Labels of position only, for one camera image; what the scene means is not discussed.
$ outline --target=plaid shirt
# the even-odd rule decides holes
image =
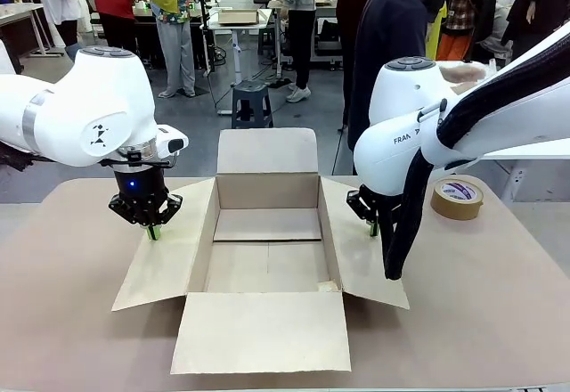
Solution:
[[[447,29],[473,29],[476,11],[471,0],[450,0],[445,27]]]

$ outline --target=gray pants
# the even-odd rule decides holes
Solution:
[[[157,21],[160,46],[167,64],[168,86],[165,93],[175,94],[182,88],[186,94],[194,95],[194,53],[190,35],[190,22],[168,24]]]

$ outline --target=floral shirt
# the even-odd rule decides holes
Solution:
[[[155,4],[152,11],[157,17],[157,20],[169,24],[184,24],[190,19],[190,5],[192,0],[178,0],[178,13],[170,13],[163,11]]]

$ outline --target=gray plastic stool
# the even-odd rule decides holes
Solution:
[[[271,101],[266,84],[244,80],[233,88],[232,129],[238,127],[273,127]]]

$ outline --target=tape roll label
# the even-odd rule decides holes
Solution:
[[[475,200],[477,191],[463,183],[444,183],[442,185],[442,193],[455,200]]]

